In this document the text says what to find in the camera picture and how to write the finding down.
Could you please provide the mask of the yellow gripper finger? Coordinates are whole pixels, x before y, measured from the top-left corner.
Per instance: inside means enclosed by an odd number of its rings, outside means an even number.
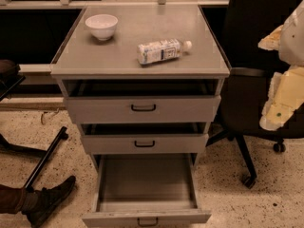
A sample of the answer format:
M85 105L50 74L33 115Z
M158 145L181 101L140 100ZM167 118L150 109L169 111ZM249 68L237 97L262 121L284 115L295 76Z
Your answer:
M265 50L279 50L280 45L280 35L283 26L277 27L269 35L261 39L257 46Z
M276 131L294 115L304 103L304 67L290 66L284 73L276 72L271 80L268 101L259 125Z

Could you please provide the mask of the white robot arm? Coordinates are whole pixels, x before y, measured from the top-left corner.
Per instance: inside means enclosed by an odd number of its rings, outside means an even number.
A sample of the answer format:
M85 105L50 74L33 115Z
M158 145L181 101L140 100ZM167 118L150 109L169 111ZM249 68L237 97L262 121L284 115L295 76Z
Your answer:
M290 67L275 73L268 92L259 125L276 131L304 103L304 1L291 13L284 24L257 44L265 50L277 50L278 57Z

